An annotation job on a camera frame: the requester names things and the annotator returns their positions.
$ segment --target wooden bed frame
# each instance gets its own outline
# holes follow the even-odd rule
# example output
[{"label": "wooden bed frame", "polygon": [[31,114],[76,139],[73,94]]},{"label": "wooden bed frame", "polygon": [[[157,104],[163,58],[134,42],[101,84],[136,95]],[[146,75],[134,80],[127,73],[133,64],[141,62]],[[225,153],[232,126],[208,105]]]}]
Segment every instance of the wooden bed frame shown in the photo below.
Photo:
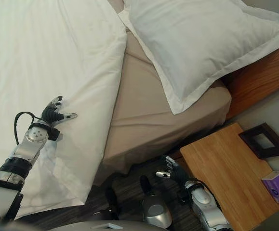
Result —
[{"label": "wooden bed frame", "polygon": [[232,96],[228,120],[279,90],[279,49],[222,81]]}]

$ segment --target black cable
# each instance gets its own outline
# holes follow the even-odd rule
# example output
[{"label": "black cable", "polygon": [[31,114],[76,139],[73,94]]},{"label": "black cable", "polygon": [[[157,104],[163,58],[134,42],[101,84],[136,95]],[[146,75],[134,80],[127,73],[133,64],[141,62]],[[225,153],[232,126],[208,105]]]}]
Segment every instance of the black cable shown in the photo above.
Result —
[{"label": "black cable", "polygon": [[20,112],[20,113],[18,113],[18,114],[15,116],[15,119],[14,119],[14,136],[15,136],[15,140],[16,140],[16,145],[19,145],[18,136],[17,136],[17,128],[16,128],[16,126],[17,126],[17,121],[18,121],[19,117],[20,117],[21,115],[23,115],[23,114],[28,114],[28,115],[30,115],[30,116],[32,117],[31,123],[33,123],[33,121],[34,121],[35,118],[36,118],[36,119],[39,119],[39,120],[43,120],[43,119],[41,119],[41,118],[36,117],[36,116],[35,116],[33,113],[31,113],[31,112]]},{"label": "black cable", "polygon": [[221,208],[220,204],[218,203],[218,201],[217,201],[215,195],[214,195],[213,192],[210,190],[210,188],[206,185],[205,182],[203,182],[202,180],[199,180],[199,179],[197,179],[197,178],[190,178],[190,180],[197,181],[197,182],[200,182],[201,184],[203,184],[203,185],[206,187],[206,189],[209,191],[209,193],[211,193],[211,195],[214,197],[215,202],[216,202],[216,206],[222,211],[222,208]]}]

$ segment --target gray wall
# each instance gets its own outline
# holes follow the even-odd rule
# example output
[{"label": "gray wall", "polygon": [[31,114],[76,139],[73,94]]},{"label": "gray wall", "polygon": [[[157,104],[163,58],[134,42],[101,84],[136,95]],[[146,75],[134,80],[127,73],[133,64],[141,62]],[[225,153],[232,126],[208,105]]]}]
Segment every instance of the gray wall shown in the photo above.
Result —
[{"label": "gray wall", "polygon": [[279,0],[243,0],[247,5],[279,13]]},{"label": "gray wall", "polygon": [[[243,0],[247,5],[279,13],[279,0]],[[242,128],[248,129],[263,122],[268,123],[279,134],[279,91],[254,105],[244,113],[233,118]],[[274,170],[279,170],[279,157],[269,158],[268,163]]]}]

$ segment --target robotic arm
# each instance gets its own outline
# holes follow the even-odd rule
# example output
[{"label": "robotic arm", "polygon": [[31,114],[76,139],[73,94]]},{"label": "robotic arm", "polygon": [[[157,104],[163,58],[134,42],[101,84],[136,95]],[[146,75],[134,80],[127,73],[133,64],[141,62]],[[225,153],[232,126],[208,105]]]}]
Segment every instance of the robotic arm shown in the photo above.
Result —
[{"label": "robotic arm", "polygon": [[[21,144],[17,139],[16,122],[14,124],[17,146],[0,167],[0,224],[15,218],[23,199],[21,189],[40,150],[48,139],[55,141],[58,138],[60,131],[53,128],[53,123],[77,117],[76,113],[60,114],[57,112],[61,100],[62,96],[58,96],[46,106],[41,118],[30,125]],[[36,118],[32,113],[22,112],[16,116],[15,121],[24,113]]]},{"label": "robotic arm", "polygon": [[191,199],[192,209],[199,217],[205,231],[232,231],[230,224],[224,217],[214,195],[201,180],[190,178],[183,168],[169,156],[165,157],[168,172],[156,172],[161,178],[169,178],[177,182],[183,192]]}]

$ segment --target dark carpet floor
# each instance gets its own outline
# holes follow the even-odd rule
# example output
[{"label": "dark carpet floor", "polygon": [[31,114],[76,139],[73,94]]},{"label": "dark carpet floor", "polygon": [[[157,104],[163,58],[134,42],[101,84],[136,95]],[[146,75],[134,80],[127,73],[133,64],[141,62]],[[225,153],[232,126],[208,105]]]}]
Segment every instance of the dark carpet floor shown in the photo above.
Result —
[{"label": "dark carpet floor", "polygon": [[179,187],[171,180],[154,176],[156,170],[164,170],[164,164],[154,159],[140,165],[133,166],[127,177],[118,176],[108,180],[101,187],[92,188],[85,205],[55,209],[21,218],[20,220],[38,228],[48,230],[62,225],[86,221],[94,212],[108,207],[105,196],[105,187],[112,185],[115,190],[121,213],[121,220],[142,221],[141,201],[143,193],[139,178],[146,175],[156,193],[165,200],[173,216],[173,225],[176,231],[201,231],[201,226],[189,205],[180,205],[177,199]]}]

